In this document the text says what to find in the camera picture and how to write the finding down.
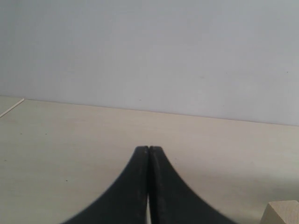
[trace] white wall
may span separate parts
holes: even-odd
[[[18,0],[0,95],[299,125],[298,10],[297,0]]]

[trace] wooden block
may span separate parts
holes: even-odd
[[[299,202],[268,203],[260,224],[299,224]]]

